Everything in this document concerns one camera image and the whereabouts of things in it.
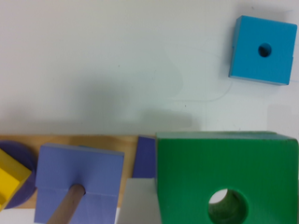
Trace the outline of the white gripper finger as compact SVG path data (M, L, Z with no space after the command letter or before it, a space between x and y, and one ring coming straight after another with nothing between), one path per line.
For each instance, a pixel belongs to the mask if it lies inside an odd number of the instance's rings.
M162 224L154 178L129 178L117 224Z

